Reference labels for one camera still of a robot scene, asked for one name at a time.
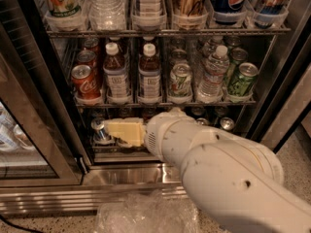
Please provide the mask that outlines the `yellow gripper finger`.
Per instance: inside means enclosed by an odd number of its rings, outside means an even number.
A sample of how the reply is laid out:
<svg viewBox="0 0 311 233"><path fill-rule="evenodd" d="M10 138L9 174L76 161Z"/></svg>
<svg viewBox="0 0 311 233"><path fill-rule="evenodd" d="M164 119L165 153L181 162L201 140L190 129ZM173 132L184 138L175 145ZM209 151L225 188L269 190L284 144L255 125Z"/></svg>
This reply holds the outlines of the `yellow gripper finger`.
<svg viewBox="0 0 311 233"><path fill-rule="evenodd" d="M113 118L104 121L105 131L133 147L144 144L145 125L140 117Z"/></svg>

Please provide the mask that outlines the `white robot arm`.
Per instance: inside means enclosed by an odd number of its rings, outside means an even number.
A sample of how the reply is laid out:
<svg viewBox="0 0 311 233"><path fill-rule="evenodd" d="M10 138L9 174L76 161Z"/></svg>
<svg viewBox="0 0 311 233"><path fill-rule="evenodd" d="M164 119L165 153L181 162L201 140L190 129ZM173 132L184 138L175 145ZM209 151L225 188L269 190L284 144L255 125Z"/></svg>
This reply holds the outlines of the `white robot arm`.
<svg viewBox="0 0 311 233"><path fill-rule="evenodd" d="M231 233L310 233L311 206L283 187L282 165L266 146L204 126L179 108L104 122L112 137L179 170L191 201Z"/></svg>

